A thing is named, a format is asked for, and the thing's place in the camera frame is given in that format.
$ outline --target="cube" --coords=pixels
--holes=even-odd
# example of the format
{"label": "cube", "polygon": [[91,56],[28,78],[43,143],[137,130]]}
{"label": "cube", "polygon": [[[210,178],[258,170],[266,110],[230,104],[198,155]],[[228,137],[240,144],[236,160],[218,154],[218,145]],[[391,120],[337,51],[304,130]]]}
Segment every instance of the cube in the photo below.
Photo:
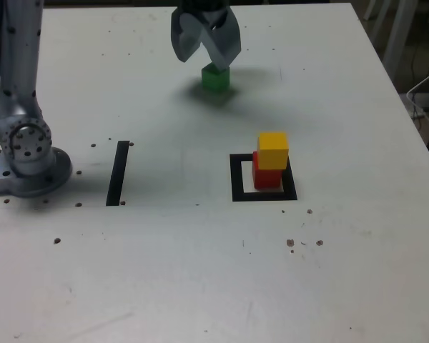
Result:
{"label": "cube", "polygon": [[221,93],[229,89],[230,68],[219,71],[213,63],[202,69],[202,86],[210,91]]}
{"label": "cube", "polygon": [[286,133],[261,132],[257,140],[257,158],[261,170],[284,170],[287,166]]}
{"label": "cube", "polygon": [[279,188],[283,170],[261,170],[257,160],[257,152],[252,153],[252,179],[258,190],[266,188]]}

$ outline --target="black square outline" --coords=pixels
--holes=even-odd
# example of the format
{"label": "black square outline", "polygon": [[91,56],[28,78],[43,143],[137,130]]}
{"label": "black square outline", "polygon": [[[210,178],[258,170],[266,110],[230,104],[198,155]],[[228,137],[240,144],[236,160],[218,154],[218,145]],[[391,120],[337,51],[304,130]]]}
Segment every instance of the black square outline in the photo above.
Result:
{"label": "black square outline", "polygon": [[281,182],[283,192],[245,193],[243,189],[242,162],[252,161],[252,154],[230,154],[230,183],[232,185],[233,202],[276,202],[297,200],[291,164],[287,159]]}

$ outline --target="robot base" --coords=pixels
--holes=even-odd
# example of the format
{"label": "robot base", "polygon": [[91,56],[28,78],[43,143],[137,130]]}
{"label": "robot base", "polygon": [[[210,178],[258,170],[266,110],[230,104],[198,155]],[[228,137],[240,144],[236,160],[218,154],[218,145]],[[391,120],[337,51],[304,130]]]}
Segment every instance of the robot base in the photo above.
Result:
{"label": "robot base", "polygon": [[64,184],[72,174],[72,163],[65,151],[52,149],[56,163],[45,173],[34,177],[18,177],[9,167],[4,153],[0,153],[0,195],[37,197]]}

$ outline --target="red cube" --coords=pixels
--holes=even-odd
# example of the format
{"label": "red cube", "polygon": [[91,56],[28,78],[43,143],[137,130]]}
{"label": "red cube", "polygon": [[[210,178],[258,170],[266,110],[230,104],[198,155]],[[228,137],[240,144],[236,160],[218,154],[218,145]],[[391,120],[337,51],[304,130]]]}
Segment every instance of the red cube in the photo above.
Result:
{"label": "red cube", "polygon": [[261,170],[257,160],[257,151],[252,153],[252,178],[256,189],[280,188],[283,170]]}

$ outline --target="green cube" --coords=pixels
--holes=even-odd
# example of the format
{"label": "green cube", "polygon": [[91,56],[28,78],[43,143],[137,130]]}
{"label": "green cube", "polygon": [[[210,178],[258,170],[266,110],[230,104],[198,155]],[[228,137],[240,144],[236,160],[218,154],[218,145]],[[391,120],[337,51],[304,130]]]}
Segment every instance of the green cube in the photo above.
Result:
{"label": "green cube", "polygon": [[213,63],[202,69],[202,86],[205,89],[221,93],[229,89],[230,68],[219,71]]}

